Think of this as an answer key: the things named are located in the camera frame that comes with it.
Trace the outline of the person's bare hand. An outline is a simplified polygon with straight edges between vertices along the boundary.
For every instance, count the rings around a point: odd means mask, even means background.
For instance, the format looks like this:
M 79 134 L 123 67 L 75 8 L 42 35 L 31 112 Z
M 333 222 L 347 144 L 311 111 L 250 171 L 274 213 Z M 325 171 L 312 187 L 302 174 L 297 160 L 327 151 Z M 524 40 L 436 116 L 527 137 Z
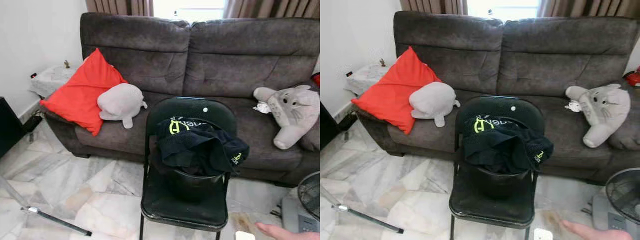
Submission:
M 561 224 L 567 231 L 576 234 L 583 240 L 633 240 L 633 236 L 627 231 L 597 230 L 590 226 L 567 220 L 562 220 Z
M 288 231 L 280 226 L 273 224 L 265 224 L 263 222 L 256 222 L 254 224 L 261 233 L 274 238 L 275 240 L 320 240 L 320 233 L 317 231 L 304 231 L 301 233 L 294 233 Z

